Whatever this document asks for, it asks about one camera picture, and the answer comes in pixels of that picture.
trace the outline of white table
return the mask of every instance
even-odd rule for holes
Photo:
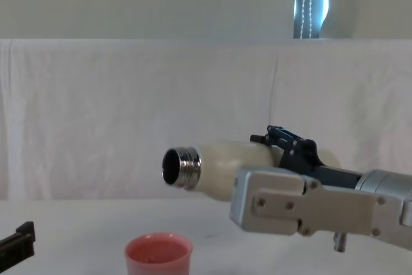
[[[229,204],[208,198],[0,202],[0,236],[35,222],[35,256],[7,275],[126,274],[123,248],[141,234],[171,231],[194,244],[193,275],[410,274],[412,254],[365,237],[333,251],[332,234],[312,238],[240,231]]]

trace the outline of pink cup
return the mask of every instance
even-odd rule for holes
[[[173,233],[143,235],[124,250],[129,275],[189,275],[193,245]]]

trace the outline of black clamp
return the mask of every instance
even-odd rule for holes
[[[35,241],[33,222],[22,224],[15,234],[0,240],[0,273],[34,256]]]
[[[251,135],[250,141],[283,149],[279,167],[317,179],[323,185],[354,189],[361,174],[329,167],[317,154],[315,141],[298,137],[283,127],[268,126],[265,136]]]

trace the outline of cup rim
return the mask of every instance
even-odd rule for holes
[[[144,262],[141,262],[141,261],[136,261],[136,260],[132,259],[130,257],[130,255],[128,255],[127,250],[129,248],[129,246],[131,246],[132,243],[134,243],[138,240],[144,240],[144,239],[159,237],[159,236],[169,238],[170,240],[174,240],[176,243],[179,243],[180,245],[183,245],[187,249],[187,252],[182,257],[180,257],[178,259],[175,259],[175,260],[169,261],[169,262],[163,262],[163,263],[144,263]],[[124,256],[131,263],[139,265],[140,267],[145,267],[145,268],[148,268],[148,269],[157,269],[157,268],[167,267],[168,265],[174,265],[174,264],[179,263],[180,261],[182,261],[184,259],[187,259],[187,257],[192,254],[192,251],[193,251],[192,241],[190,241],[190,239],[188,239],[187,237],[185,237],[181,234],[171,233],[171,232],[154,232],[154,233],[143,234],[143,235],[141,235],[137,238],[132,239],[129,243],[127,243],[126,247],[124,248]]]

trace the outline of white wall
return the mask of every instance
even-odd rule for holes
[[[288,39],[294,0],[0,0],[0,38]]]
[[[411,0],[330,0],[323,37],[412,39]]]

